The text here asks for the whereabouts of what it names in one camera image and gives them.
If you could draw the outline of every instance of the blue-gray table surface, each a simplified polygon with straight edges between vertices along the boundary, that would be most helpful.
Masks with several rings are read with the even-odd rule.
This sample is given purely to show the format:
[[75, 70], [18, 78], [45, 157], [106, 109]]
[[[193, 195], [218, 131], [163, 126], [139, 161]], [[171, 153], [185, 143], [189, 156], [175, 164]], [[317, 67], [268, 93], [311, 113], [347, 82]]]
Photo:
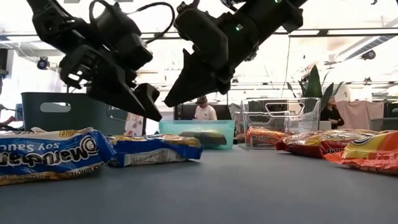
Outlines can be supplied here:
[[0, 187], [1, 223], [396, 223], [398, 178], [284, 152], [205, 151], [198, 162], [104, 168]]

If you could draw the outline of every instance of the snack bag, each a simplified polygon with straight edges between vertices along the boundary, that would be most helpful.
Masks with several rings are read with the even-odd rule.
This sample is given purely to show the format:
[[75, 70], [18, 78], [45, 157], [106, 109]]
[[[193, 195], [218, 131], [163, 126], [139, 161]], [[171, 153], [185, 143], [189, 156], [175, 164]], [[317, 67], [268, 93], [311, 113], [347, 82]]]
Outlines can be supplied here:
[[250, 127], [246, 136], [246, 143], [252, 146], [258, 144], [277, 144], [288, 134], [266, 128]]
[[343, 152], [325, 159], [366, 171], [398, 174], [398, 132], [389, 132], [349, 143]]
[[113, 136], [108, 138], [116, 156], [108, 163], [113, 167], [182, 162], [200, 159], [203, 146], [199, 140], [171, 134], [138, 138]]
[[0, 135], [0, 185], [77, 177], [114, 154], [105, 137], [92, 129], [6, 133]]
[[303, 156], [323, 158], [323, 155], [344, 150], [352, 140], [375, 136], [376, 131], [335, 129], [294, 134], [277, 143], [277, 150]]

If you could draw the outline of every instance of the clear plastic bin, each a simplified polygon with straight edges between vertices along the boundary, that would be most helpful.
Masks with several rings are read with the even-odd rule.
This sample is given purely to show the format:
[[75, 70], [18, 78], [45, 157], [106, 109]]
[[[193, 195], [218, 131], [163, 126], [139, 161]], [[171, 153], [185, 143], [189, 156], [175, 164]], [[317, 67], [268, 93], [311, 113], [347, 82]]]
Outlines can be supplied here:
[[232, 120], [160, 121], [159, 131], [161, 134], [195, 137], [205, 149], [232, 149], [234, 125]]
[[291, 134], [319, 130], [319, 98], [259, 98], [243, 100], [245, 143], [249, 150], [275, 149]]

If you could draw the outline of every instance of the red snack bag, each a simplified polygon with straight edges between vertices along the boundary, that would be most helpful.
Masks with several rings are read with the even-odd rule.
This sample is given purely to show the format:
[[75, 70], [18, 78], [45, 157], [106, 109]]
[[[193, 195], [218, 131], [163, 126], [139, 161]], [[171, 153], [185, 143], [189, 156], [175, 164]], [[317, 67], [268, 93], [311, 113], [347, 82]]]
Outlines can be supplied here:
[[376, 131], [360, 129], [342, 129], [315, 131], [295, 134], [283, 138], [277, 144], [277, 150], [284, 150], [303, 156], [323, 158], [323, 155], [343, 151], [348, 143], [355, 139], [379, 134]]
[[277, 144], [279, 140], [288, 134], [266, 128], [250, 127], [246, 136], [246, 142], [253, 146], [258, 144]]
[[325, 159], [366, 171], [398, 174], [398, 132], [378, 134], [349, 143]]

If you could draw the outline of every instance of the wall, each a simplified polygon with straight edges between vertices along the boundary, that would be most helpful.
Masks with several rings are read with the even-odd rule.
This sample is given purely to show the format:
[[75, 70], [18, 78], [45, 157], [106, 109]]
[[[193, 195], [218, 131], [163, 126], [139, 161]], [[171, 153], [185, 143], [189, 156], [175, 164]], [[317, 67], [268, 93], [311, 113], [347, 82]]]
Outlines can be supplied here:
[[[21, 93], [23, 92], [60, 92], [62, 81], [56, 72], [51, 70], [39, 70], [36, 63], [19, 57], [17, 53], [13, 56], [10, 78], [3, 80], [0, 103], [6, 108], [15, 109], [17, 103], [22, 103]], [[14, 116], [13, 111], [3, 110], [0, 114], [0, 121], [7, 120]], [[13, 123], [12, 126], [19, 127], [22, 123]]]

